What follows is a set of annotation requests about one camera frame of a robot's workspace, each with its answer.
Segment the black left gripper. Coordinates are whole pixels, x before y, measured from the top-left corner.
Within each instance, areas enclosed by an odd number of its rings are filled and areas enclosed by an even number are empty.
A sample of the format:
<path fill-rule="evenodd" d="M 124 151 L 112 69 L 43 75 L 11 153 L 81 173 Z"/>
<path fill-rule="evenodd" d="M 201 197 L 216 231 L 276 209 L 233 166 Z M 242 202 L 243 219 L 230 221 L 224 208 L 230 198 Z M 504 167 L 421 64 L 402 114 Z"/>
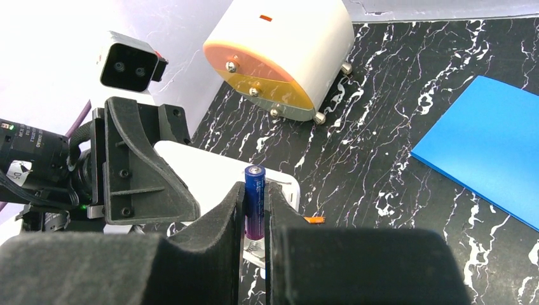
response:
<path fill-rule="evenodd" d="M 24 206 L 29 231 L 194 221 L 200 204 L 154 149 L 162 140 L 190 143 L 183 108 L 111 97 L 70 137 L 2 120 L 1 200 Z"/>

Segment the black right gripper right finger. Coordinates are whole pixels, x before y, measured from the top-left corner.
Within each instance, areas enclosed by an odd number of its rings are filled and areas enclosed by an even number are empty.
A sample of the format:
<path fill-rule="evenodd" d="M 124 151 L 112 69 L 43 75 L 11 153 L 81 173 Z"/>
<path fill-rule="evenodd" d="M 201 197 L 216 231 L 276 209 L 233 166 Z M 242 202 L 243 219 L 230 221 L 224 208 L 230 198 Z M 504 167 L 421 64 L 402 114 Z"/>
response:
<path fill-rule="evenodd" d="M 309 224 L 266 186 L 268 304 L 470 304 L 443 238 L 425 229 Z"/>

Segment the long white remote control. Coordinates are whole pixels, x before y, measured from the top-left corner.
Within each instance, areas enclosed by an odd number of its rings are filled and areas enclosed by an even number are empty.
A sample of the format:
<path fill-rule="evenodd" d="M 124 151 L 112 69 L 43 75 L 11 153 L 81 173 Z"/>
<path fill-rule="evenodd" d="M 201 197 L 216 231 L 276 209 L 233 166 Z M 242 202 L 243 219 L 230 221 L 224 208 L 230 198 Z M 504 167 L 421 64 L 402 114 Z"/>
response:
<path fill-rule="evenodd" d="M 201 215 L 188 222 L 192 225 L 201 224 L 202 215 L 213 211 L 237 182 L 245 182 L 245 169 L 250 166 L 247 162 L 171 141 L 159 141 L 154 149 L 200 204 Z"/>

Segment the blue purple battery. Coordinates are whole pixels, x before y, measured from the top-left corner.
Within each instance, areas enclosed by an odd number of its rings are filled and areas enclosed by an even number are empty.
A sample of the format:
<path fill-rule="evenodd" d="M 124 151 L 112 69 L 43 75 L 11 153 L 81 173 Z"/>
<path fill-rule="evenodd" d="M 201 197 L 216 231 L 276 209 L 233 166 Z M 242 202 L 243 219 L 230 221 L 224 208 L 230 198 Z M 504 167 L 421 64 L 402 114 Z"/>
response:
<path fill-rule="evenodd" d="M 264 238 L 264 195 L 266 188 L 266 170 L 259 165 L 250 165 L 245 169 L 245 235 L 250 240 Z"/>

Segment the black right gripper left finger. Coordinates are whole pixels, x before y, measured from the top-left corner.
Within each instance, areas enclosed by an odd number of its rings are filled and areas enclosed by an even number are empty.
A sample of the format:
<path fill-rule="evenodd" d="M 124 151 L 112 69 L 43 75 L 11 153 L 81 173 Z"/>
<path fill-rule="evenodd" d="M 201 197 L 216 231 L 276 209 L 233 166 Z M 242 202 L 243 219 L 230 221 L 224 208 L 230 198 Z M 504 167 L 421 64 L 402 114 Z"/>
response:
<path fill-rule="evenodd" d="M 24 233 L 1 246 L 2 304 L 237 304 L 245 185 L 158 234 Z"/>

